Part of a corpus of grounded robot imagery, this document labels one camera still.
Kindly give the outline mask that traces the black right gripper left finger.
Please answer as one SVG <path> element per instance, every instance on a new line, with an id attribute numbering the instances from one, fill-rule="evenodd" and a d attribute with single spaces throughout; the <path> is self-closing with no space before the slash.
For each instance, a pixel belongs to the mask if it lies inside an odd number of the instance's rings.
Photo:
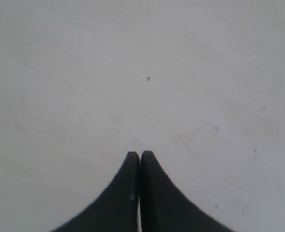
<path id="1" fill-rule="evenodd" d="M 138 178 L 140 158 L 128 152 L 107 188 L 81 213 L 56 228 L 56 232 L 138 231 Z"/>

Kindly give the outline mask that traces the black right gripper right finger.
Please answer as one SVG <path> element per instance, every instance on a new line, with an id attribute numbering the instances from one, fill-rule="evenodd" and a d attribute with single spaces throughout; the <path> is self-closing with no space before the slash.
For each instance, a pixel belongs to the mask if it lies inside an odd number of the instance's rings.
<path id="1" fill-rule="evenodd" d="M 230 232 L 195 206 L 170 180 L 152 151 L 140 167 L 140 213 L 143 232 Z"/>

